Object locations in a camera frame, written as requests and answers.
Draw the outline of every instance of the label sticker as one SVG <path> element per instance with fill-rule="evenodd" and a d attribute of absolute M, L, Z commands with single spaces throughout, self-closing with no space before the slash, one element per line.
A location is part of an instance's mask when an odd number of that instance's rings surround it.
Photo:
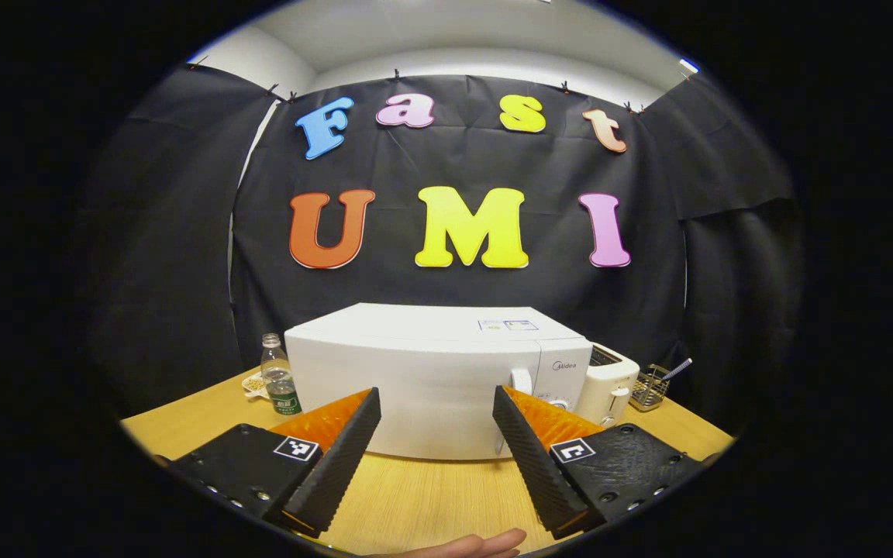
<path fill-rule="evenodd" d="M 288 436 L 287 438 L 284 438 L 284 442 L 282 442 L 280 446 L 274 449 L 274 453 L 294 460 L 309 460 L 318 448 L 319 444 L 316 444 L 316 442 L 298 440 L 298 438 L 291 438 L 291 436 Z"/>
<path fill-rule="evenodd" d="M 297 415 L 302 412 L 302 406 L 298 403 L 298 393 L 270 393 L 274 410 L 283 415 Z"/>
<path fill-rule="evenodd" d="M 550 452 L 560 460 L 561 463 L 570 463 L 572 460 L 584 459 L 586 456 L 595 455 L 595 450 L 591 448 L 581 438 L 560 442 L 550 446 Z"/>
<path fill-rule="evenodd" d="M 514 332 L 534 331 L 534 329 L 539 329 L 529 320 L 506 320 L 505 326 Z"/>
<path fill-rule="evenodd" d="M 478 328 L 482 332 L 500 332 L 505 329 L 505 325 L 501 320 L 481 320 L 478 321 Z"/>

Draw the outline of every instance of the human hand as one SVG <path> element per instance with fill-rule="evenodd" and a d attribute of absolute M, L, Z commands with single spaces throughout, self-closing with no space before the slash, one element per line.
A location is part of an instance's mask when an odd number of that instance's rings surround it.
<path fill-rule="evenodd" d="M 519 554 L 515 547 L 524 540 L 526 531 L 510 529 L 489 539 L 465 536 L 437 546 L 395 554 L 372 554 L 366 558 L 512 558 Z"/>

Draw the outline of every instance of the microwave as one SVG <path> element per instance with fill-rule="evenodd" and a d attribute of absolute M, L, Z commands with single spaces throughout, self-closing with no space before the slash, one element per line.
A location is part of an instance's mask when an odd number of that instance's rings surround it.
<path fill-rule="evenodd" d="M 360 303 L 284 332 L 305 412 L 376 386 L 367 451 L 431 460 L 508 458 L 496 385 L 573 411 L 595 346 L 534 308 Z"/>

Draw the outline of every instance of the wire basket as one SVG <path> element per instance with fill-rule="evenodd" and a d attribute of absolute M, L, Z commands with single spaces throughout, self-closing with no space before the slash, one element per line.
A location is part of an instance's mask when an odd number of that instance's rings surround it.
<path fill-rule="evenodd" d="M 669 373 L 669 370 L 664 370 L 656 364 L 650 364 L 649 372 L 640 371 L 633 385 L 632 395 L 629 397 L 630 405 L 641 412 L 659 407 L 667 397 L 667 386 L 671 385 L 671 381 L 663 379 Z"/>

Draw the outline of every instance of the green bottle label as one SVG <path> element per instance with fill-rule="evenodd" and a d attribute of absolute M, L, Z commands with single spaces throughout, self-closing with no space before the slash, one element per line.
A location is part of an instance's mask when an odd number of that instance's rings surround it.
<path fill-rule="evenodd" d="M 298 395 L 295 392 L 284 395 L 272 393 L 271 402 L 274 403 L 274 410 L 283 415 L 297 415 L 302 412 L 302 406 L 298 403 Z"/>

